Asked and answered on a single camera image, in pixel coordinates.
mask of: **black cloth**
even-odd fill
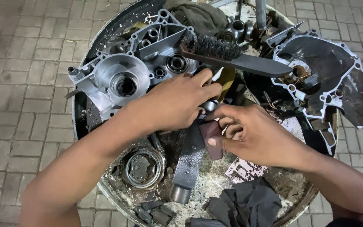
[[[198,34],[214,36],[228,25],[225,13],[207,3],[167,0],[163,8],[173,12],[181,24],[194,27],[194,31]]]
[[[226,227],[270,227],[281,207],[281,199],[262,177],[225,189],[208,206]]]
[[[326,227],[363,227],[363,222],[356,219],[337,218]]]

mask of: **brush bristles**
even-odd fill
[[[212,36],[185,36],[182,40],[194,54],[231,61],[243,54],[242,48],[236,42],[218,40]]]

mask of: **ground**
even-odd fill
[[[78,65],[102,26],[134,0],[0,0],[0,227],[18,223],[29,181],[74,142],[73,84]],[[342,40],[363,61],[363,0],[267,0],[301,30]],[[363,173],[363,129],[340,122],[338,158]],[[95,188],[79,203],[82,226],[133,226]],[[324,227],[332,219],[318,195],[291,227]]]

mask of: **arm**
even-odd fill
[[[209,139],[238,157],[264,166],[295,168],[330,201],[334,218],[363,221],[363,174],[306,146],[259,105],[223,105],[208,119],[220,117],[224,137]]]
[[[219,84],[203,87],[211,77],[210,70],[203,70],[192,78],[166,80],[69,147],[29,183],[22,197],[21,226],[81,226],[77,202],[108,165],[137,138],[191,125],[198,106],[221,93]]]

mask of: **green cloth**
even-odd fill
[[[174,17],[183,25],[194,27],[194,31],[198,34],[215,36],[228,24],[224,12],[207,3],[167,0],[163,8],[173,12]]]

